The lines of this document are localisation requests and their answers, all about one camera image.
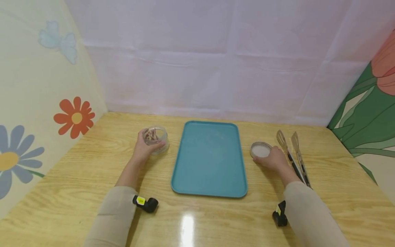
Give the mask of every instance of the orange flower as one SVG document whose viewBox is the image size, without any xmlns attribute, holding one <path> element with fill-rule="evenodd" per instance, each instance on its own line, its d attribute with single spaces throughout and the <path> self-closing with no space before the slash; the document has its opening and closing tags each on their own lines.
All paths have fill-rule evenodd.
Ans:
<svg viewBox="0 0 395 247">
<path fill-rule="evenodd" d="M 89 108 L 90 104 L 85 101 L 81 106 L 81 98 L 74 98 L 74 106 L 69 100 L 62 100 L 59 104 L 60 108 L 66 113 L 58 113 L 53 116 L 53 120 L 58 124 L 65 124 L 58 131 L 59 135 L 64 135 L 71 127 L 70 137 L 75 139 L 79 136 L 79 133 L 85 135 L 89 128 L 92 128 L 92 118 L 95 117 L 95 113 L 90 113 L 92 108 Z"/>
<path fill-rule="evenodd" d="M 378 88 L 395 96 L 395 31 L 373 57 L 372 72 L 377 77 Z"/>
</svg>

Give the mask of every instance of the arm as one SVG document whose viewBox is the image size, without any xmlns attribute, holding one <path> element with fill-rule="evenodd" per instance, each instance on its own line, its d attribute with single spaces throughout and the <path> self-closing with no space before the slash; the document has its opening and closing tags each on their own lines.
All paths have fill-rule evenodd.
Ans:
<svg viewBox="0 0 395 247">
<path fill-rule="evenodd" d="M 312 189 L 300 181 L 278 147 L 273 147 L 268 157 L 255 158 L 254 161 L 279 175 L 286 188 L 285 215 L 304 246 L 349 246 L 330 210 Z"/>
<path fill-rule="evenodd" d="M 138 134 L 133 156 L 123 169 L 114 188 L 105 196 L 84 246 L 124 247 L 126 245 L 136 210 L 132 199 L 137 195 L 136 187 L 140 169 L 150 154 L 165 144 L 146 145 L 143 131 Z"/>
</svg>

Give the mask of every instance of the tongs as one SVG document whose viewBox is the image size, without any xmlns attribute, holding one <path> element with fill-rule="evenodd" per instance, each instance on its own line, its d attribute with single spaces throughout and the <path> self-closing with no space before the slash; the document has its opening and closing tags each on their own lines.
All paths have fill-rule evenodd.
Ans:
<svg viewBox="0 0 395 247">
<path fill-rule="evenodd" d="M 302 182 L 305 182 L 304 179 L 302 178 L 299 168 L 296 166 L 296 163 L 291 155 L 291 152 L 288 149 L 288 145 L 285 140 L 284 134 L 282 133 L 281 130 L 279 130 L 279 131 L 277 131 L 276 136 L 277 136 L 277 141 L 280 144 L 281 148 L 283 149 L 284 153 L 287 154 L 288 160 L 291 162 L 292 168 L 295 171 L 296 175 Z"/>
<path fill-rule="evenodd" d="M 303 162 L 302 154 L 300 153 L 300 149 L 299 149 L 299 138 L 298 138 L 298 136 L 297 136 L 296 131 L 295 131 L 295 133 L 292 135 L 291 140 L 292 140 L 293 149 L 295 149 L 295 152 L 296 152 L 296 157 L 297 157 L 297 159 L 298 159 L 299 166 L 300 166 L 300 168 L 301 168 L 301 170 L 302 170 L 303 178 L 305 179 L 305 183 L 306 183 L 307 186 L 309 186 L 309 187 L 311 188 L 310 180 L 308 179 L 308 176 L 307 176 L 307 171 L 306 171 L 305 163 Z"/>
</svg>

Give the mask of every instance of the green leaf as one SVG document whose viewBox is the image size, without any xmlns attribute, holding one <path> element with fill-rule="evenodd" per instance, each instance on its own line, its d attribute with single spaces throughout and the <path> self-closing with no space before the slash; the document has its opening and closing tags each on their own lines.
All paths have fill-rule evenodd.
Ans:
<svg viewBox="0 0 395 247">
<path fill-rule="evenodd" d="M 352 99 L 352 98 L 356 97 L 357 95 L 365 92 L 365 90 L 363 90 L 363 89 L 373 87 L 376 84 L 376 82 L 377 82 L 377 78 L 373 77 L 373 78 L 367 79 L 366 81 L 354 86 L 348 93 L 348 95 L 351 95 L 351 96 L 349 96 L 349 98 L 351 97 L 350 99 Z"/>
<path fill-rule="evenodd" d="M 344 125 L 354 127 L 343 136 L 346 148 L 365 143 L 385 141 L 395 136 L 395 97 L 374 87 L 369 96 L 359 103 Z"/>
<path fill-rule="evenodd" d="M 348 93 L 348 95 L 345 97 L 345 99 L 343 100 L 343 102 L 340 104 L 339 108 L 333 115 L 331 121 L 328 124 L 328 128 L 332 130 L 336 127 L 337 123 L 340 121 L 341 117 L 343 116 L 344 107 L 346 106 L 347 101 L 369 90 L 371 87 L 373 87 L 376 84 L 376 82 L 377 82 L 377 78 L 375 78 L 374 75 L 372 74 L 372 66 L 371 63 L 369 63 L 368 66 L 366 66 L 365 70 L 362 72 L 361 76 L 355 82 L 351 91 Z"/>
<path fill-rule="evenodd" d="M 332 132 L 335 134 L 335 136 L 340 140 L 340 139 L 342 139 L 342 137 L 347 133 L 347 132 L 349 132 L 351 129 L 352 129 L 352 127 L 353 127 L 354 125 L 352 124 L 352 125 L 347 125 L 347 126 L 344 126 L 344 127 L 341 127 L 341 128 L 336 128 L 336 129 L 332 129 Z"/>
<path fill-rule="evenodd" d="M 363 97 L 350 109 L 348 110 L 348 112 L 344 115 L 344 117 L 341 119 L 339 127 L 343 127 L 344 122 L 350 118 L 350 116 L 354 113 L 355 108 L 357 107 L 357 105 L 359 103 L 361 103 L 362 101 L 364 101 L 364 99 L 366 99 L 367 96 L 369 96 L 369 94 L 372 92 L 372 90 L 374 89 L 374 87 L 371 87 L 364 95 Z"/>
<path fill-rule="evenodd" d="M 344 107 L 346 106 L 346 100 L 343 100 L 335 114 L 333 115 L 331 121 L 328 124 L 328 129 L 332 130 L 336 127 L 337 123 L 340 121 L 340 118 L 343 115 Z"/>
<path fill-rule="evenodd" d="M 394 147 L 394 146 L 395 146 L 395 137 L 385 140 L 385 141 L 365 143 L 365 144 L 359 145 L 357 148 L 384 149 L 387 147 Z"/>
<path fill-rule="evenodd" d="M 371 155 L 382 155 L 387 157 L 395 157 L 395 151 L 384 150 L 384 149 L 374 149 L 374 148 L 351 148 L 348 150 L 351 154 L 353 153 L 363 153 Z"/>
<path fill-rule="evenodd" d="M 359 165 L 362 167 L 362 169 L 365 170 L 365 172 L 369 175 L 369 177 L 373 180 L 373 182 L 377 184 L 376 180 L 374 179 L 373 173 L 368 168 L 366 168 L 363 164 L 359 163 Z"/>
<path fill-rule="evenodd" d="M 395 97 L 392 105 L 382 111 L 378 116 L 370 118 L 369 115 L 366 115 L 365 118 L 371 120 L 367 126 L 348 139 L 345 139 L 348 133 L 344 135 L 343 144 L 347 148 L 358 147 L 366 143 L 383 142 L 395 137 Z"/>
<path fill-rule="evenodd" d="M 350 99 L 365 92 L 366 90 L 374 86 L 376 82 L 377 82 L 377 78 L 372 73 L 372 64 L 370 62 L 366 66 L 362 74 L 359 76 L 358 80 L 355 82 L 353 88 L 346 96 L 346 101 L 349 101 Z"/>
</svg>

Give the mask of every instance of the yellow label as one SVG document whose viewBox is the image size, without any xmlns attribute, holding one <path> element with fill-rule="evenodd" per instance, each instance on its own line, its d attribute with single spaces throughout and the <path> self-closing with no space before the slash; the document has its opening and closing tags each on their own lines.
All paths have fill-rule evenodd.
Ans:
<svg viewBox="0 0 395 247">
<path fill-rule="evenodd" d="M 277 208 L 276 208 L 276 212 L 278 213 L 278 215 L 281 215 L 281 209 L 280 209 L 280 207 L 277 205 Z"/>
<path fill-rule="evenodd" d="M 140 197 L 140 196 L 138 196 L 137 199 L 136 199 L 136 202 L 137 202 L 137 204 L 139 204 L 141 206 L 144 206 L 145 199 Z"/>
</svg>

